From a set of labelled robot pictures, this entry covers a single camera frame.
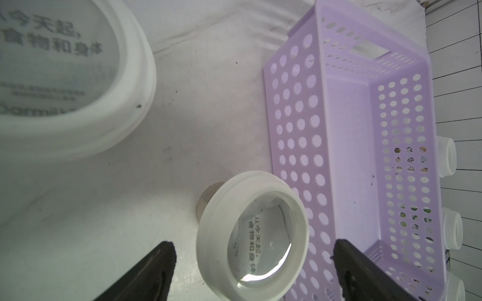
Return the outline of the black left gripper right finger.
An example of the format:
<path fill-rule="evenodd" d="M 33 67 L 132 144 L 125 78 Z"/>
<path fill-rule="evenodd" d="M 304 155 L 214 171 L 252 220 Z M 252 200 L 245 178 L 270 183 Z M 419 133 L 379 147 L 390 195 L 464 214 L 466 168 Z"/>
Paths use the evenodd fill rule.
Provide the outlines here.
<path fill-rule="evenodd" d="M 348 240 L 336 240 L 331 259 L 345 300 L 414 300 Z"/>

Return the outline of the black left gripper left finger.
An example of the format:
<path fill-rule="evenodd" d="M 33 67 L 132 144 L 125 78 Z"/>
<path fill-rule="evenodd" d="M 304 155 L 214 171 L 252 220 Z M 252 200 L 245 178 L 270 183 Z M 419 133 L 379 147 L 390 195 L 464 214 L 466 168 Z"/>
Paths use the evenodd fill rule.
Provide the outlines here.
<path fill-rule="evenodd" d="M 161 242 L 97 300 L 167 300 L 176 266 L 172 242 Z"/>

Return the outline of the purple perforated plastic basket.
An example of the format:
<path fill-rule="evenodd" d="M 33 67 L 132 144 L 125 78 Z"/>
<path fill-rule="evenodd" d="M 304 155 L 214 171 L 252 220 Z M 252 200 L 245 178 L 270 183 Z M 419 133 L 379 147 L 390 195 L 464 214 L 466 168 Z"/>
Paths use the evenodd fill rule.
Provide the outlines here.
<path fill-rule="evenodd" d="M 309 220 L 286 300 L 341 300 L 346 239 L 416 300 L 446 298 L 428 51 L 349 1 L 316 1 L 264 65 L 273 173 Z"/>

